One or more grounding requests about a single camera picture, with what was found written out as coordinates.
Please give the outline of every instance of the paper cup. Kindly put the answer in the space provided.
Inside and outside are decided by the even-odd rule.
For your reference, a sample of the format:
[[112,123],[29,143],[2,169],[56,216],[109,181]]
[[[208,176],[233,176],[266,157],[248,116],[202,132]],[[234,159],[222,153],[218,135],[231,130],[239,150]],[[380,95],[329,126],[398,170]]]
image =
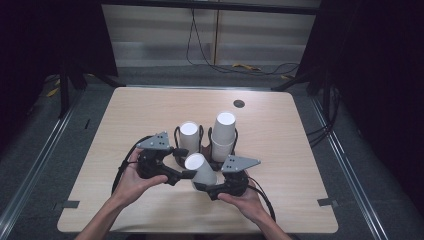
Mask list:
[[220,112],[212,129],[212,138],[220,145],[234,142],[236,117],[231,112]]
[[180,126],[180,148],[187,149],[188,155],[199,152],[199,126],[195,122],[187,121]]
[[224,162],[233,150],[234,141],[227,145],[221,145],[212,138],[212,159],[216,162]]
[[186,159],[184,165],[188,170],[197,171],[196,175],[191,180],[192,183],[202,183],[207,186],[217,184],[218,178],[202,154],[193,153]]

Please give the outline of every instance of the person's left hand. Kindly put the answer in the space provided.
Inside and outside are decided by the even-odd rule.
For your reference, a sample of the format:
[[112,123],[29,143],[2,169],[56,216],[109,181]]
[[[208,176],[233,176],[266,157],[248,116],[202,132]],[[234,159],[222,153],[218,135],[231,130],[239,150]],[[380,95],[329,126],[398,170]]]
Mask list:
[[[142,149],[136,148],[128,161],[137,162],[137,158],[141,152]],[[148,188],[168,181],[168,177],[165,175],[155,176],[149,179],[140,178],[137,173],[137,164],[130,163],[127,166],[111,197],[111,199],[117,201],[124,208],[135,202]]]

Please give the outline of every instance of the gray carpet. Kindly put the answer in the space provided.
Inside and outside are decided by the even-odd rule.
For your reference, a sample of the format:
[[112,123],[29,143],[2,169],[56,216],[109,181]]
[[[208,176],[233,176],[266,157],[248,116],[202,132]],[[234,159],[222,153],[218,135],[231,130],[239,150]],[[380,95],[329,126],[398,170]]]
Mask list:
[[[271,72],[273,66],[262,66]],[[288,71],[285,66],[280,71]],[[219,73],[208,66],[120,68],[115,80],[132,85],[218,86],[267,88],[284,83],[279,75],[254,77],[236,73]],[[67,200],[113,93],[113,88],[94,77],[87,76],[84,91],[73,116],[53,154],[48,160],[25,208],[20,214],[9,239],[72,239],[74,234],[57,230],[61,211],[56,203]],[[295,100],[305,132],[320,128],[306,85],[298,84],[288,90]],[[3,212],[38,153],[47,140],[60,110],[60,96],[40,96],[34,111],[21,132],[1,155],[0,209]],[[367,142],[360,137],[354,122],[340,106],[335,131],[348,154],[389,239],[424,239],[424,223],[396,180],[378,161]],[[334,212],[339,223],[335,234],[297,234],[300,239],[374,239],[362,212],[350,190],[342,169],[324,139],[313,153],[329,196],[339,206]],[[108,239],[126,239],[128,234],[111,233]]]

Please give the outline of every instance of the light wood tabletop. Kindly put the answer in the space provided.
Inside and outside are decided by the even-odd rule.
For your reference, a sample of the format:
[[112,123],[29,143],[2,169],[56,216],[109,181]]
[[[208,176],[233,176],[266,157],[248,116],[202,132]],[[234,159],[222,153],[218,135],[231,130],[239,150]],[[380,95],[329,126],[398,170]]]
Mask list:
[[[233,102],[242,100],[243,108]],[[162,131],[169,133],[185,121],[213,127],[217,114],[236,116],[239,139],[236,155],[261,160],[248,169],[265,190],[278,224],[286,232],[333,233],[338,224],[293,98],[288,93],[172,88],[118,88],[97,130],[68,198],[79,201],[65,208],[58,222],[62,232],[79,232],[110,197],[123,158],[136,141]],[[204,136],[202,145],[209,140]],[[164,163],[183,170],[172,155]],[[220,183],[223,176],[217,173]],[[122,211],[113,231],[146,233],[254,233],[259,229],[232,205],[211,201],[195,191],[190,180],[147,190]]]

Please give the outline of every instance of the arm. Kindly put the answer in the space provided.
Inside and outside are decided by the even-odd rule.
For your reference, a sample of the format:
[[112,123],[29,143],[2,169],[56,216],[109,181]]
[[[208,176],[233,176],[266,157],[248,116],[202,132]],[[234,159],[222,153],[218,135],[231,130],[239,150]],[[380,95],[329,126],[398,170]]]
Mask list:
[[[136,162],[141,149],[135,149],[129,161]],[[82,230],[76,239],[104,239],[121,211],[135,202],[148,188],[166,182],[166,176],[142,179],[137,174],[137,165],[129,164],[112,196]]]
[[[249,185],[255,186],[252,180]],[[255,223],[265,238],[268,240],[288,240],[291,239],[278,225],[271,216],[265,211],[259,199],[258,193],[248,188],[246,192],[235,197],[230,194],[220,193],[218,199],[236,206],[240,212],[250,221]]]

